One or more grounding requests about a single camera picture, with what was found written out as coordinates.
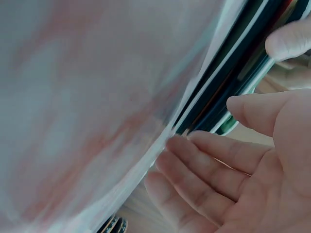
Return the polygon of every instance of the palm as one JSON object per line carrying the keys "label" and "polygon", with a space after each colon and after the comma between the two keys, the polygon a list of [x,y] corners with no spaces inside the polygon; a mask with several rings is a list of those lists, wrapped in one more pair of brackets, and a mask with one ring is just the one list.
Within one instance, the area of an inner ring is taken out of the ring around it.
{"label": "palm", "polygon": [[303,90],[228,106],[242,124],[273,136],[275,148],[204,132],[170,139],[160,172],[146,179],[150,197],[180,233],[310,232],[310,99]]}

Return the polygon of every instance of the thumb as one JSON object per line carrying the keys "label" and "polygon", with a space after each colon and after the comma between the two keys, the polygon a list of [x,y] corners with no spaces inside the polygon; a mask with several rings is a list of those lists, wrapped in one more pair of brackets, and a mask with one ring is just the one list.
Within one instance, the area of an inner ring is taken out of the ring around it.
{"label": "thumb", "polygon": [[304,54],[311,49],[311,19],[296,21],[273,32],[266,40],[267,53],[277,61]]}
{"label": "thumb", "polygon": [[245,126],[273,136],[285,175],[311,197],[311,90],[253,94],[228,99],[228,109]]}

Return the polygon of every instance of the plastic sheet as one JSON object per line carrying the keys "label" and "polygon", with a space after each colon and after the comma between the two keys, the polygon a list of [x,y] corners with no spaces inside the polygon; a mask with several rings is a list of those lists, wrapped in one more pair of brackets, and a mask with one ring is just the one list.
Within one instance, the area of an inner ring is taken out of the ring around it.
{"label": "plastic sheet", "polygon": [[93,233],[122,205],[226,4],[0,2],[0,232]]}

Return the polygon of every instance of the finger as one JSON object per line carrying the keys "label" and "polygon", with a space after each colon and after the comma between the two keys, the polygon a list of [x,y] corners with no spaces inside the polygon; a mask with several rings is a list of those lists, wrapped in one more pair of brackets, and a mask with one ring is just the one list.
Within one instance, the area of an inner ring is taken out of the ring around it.
{"label": "finger", "polygon": [[297,57],[311,49],[311,19],[296,21],[273,32],[266,40],[267,53],[277,61]]}
{"label": "finger", "polygon": [[263,156],[272,148],[202,131],[194,132],[190,139],[199,150],[249,175],[256,171]]}
{"label": "finger", "polygon": [[167,143],[167,148],[190,171],[208,183],[216,192],[221,193],[235,202],[238,201],[244,184],[248,181],[248,175],[218,162],[211,157],[214,155],[213,153],[205,150],[200,151],[191,141],[184,137],[175,136],[171,138]]}
{"label": "finger", "polygon": [[310,57],[306,54],[302,54],[301,56],[278,62],[276,63],[276,65],[286,69],[293,69],[296,67],[309,67]]}
{"label": "finger", "polygon": [[311,69],[306,67],[285,69],[274,66],[267,74],[267,77],[289,90],[311,88]]}
{"label": "finger", "polygon": [[215,192],[169,151],[160,155],[156,166],[192,208],[217,226],[223,224],[227,210],[234,205],[232,200]]}
{"label": "finger", "polygon": [[145,179],[148,195],[154,205],[179,233],[214,233],[217,226],[192,209],[159,172]]}
{"label": "finger", "polygon": [[227,107],[245,127],[272,137],[277,115],[294,96],[294,91],[286,91],[230,97]]}

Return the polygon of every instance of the hand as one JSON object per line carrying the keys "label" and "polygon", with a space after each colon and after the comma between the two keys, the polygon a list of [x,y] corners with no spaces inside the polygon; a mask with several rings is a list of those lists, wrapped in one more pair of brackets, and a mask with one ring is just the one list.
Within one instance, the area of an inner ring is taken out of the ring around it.
{"label": "hand", "polygon": [[175,136],[159,171],[146,177],[151,200],[179,233],[311,232],[311,90],[232,97],[227,105],[275,147],[205,132]]}
{"label": "hand", "polygon": [[266,50],[278,63],[267,78],[288,90],[311,88],[310,57],[304,54],[310,49],[310,16],[272,33],[266,40]]}

